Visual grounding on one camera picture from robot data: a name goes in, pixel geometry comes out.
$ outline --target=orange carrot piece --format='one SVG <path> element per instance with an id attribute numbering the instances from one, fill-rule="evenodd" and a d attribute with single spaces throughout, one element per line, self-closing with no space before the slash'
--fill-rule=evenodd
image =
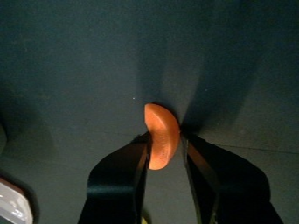
<path id="1" fill-rule="evenodd" d="M 173 114 L 164 107 L 148 103 L 144 105 L 144 123 L 152 135 L 152 155 L 149 169 L 162 169 L 180 142 L 180 128 Z"/>

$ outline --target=white object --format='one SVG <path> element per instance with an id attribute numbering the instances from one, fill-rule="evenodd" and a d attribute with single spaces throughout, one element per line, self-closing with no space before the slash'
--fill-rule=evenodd
<path id="1" fill-rule="evenodd" d="M 13 224 L 31 224 L 33 215 L 22 190 L 0 178 L 0 216 Z"/>

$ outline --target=orange object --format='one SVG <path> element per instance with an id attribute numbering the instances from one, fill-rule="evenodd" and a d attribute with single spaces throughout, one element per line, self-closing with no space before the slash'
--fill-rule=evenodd
<path id="1" fill-rule="evenodd" d="M 169 163 L 180 142 L 180 128 L 173 114 L 164 107 L 144 105 L 144 123 L 152 135 L 149 169 L 162 169 Z"/>

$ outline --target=dark surface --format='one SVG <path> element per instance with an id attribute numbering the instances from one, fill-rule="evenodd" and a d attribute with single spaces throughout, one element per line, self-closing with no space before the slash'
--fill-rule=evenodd
<path id="1" fill-rule="evenodd" d="M 75 223 L 89 171 L 145 132 L 148 102 L 256 163 L 299 222 L 296 1 L 2 1 L 0 15 L 0 172 L 38 223 Z M 157 224 L 194 222 L 180 155 L 148 173 Z"/>

